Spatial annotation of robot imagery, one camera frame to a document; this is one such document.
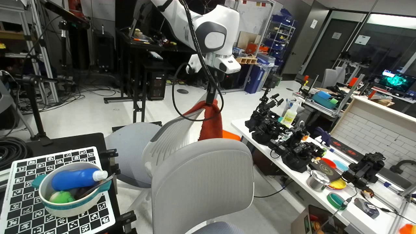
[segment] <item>bowl with teal rim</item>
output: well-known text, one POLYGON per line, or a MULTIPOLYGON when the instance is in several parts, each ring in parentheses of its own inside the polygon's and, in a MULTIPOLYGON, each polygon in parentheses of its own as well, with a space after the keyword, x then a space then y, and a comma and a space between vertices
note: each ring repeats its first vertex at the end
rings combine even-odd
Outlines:
POLYGON ((45 209, 56 217, 71 217, 79 214, 83 214, 100 200, 102 193, 108 191, 111 186, 111 180, 106 182, 104 185, 98 187, 89 195, 68 203, 54 203, 48 201, 52 193, 55 190, 52 188, 52 178, 61 171, 73 171, 82 170, 86 168, 97 168, 101 170, 96 164, 91 162, 73 162, 62 167, 53 170, 47 175, 37 176, 33 182, 32 187, 39 189, 39 197, 42 203, 45 205, 45 209))

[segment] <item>blue plate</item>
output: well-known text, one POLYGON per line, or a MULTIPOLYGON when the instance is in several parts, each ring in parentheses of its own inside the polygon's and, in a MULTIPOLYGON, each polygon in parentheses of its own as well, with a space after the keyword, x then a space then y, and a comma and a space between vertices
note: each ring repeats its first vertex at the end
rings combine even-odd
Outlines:
POLYGON ((338 160, 333 160, 333 162, 335 163, 335 165, 337 166, 338 169, 340 169, 341 171, 348 171, 348 166, 346 166, 345 164, 343 164, 342 162, 338 161, 338 160))

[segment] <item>metal pot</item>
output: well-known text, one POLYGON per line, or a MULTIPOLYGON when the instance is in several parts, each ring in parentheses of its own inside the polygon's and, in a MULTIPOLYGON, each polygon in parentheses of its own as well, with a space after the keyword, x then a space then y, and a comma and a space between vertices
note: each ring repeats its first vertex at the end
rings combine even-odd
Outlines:
POLYGON ((306 183, 313 190, 322 192, 330 183, 328 176, 318 170, 312 170, 311 176, 306 180, 306 183))

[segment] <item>small robot arm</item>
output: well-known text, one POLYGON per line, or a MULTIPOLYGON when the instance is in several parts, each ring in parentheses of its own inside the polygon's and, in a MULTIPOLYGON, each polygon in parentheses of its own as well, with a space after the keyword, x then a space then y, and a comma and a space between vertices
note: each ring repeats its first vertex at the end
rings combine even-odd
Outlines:
MULTIPOLYGON (((192 49, 195 49, 189 31, 184 6, 179 0, 151 0, 169 23, 175 37, 192 49)), ((205 63, 226 74, 238 72, 240 64, 233 57, 233 45, 237 37, 240 14, 231 8, 217 5, 207 14, 200 15, 190 11, 196 37, 205 63)), ((189 65, 197 72, 201 69, 198 56, 192 55, 189 65)))

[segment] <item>monitor screen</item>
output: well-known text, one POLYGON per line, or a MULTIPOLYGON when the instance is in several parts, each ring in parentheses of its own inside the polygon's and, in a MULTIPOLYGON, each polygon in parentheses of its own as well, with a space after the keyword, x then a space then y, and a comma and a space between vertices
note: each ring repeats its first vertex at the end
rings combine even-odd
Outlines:
POLYGON ((406 93, 415 81, 416 78, 400 73, 394 76, 383 74, 379 84, 406 93))

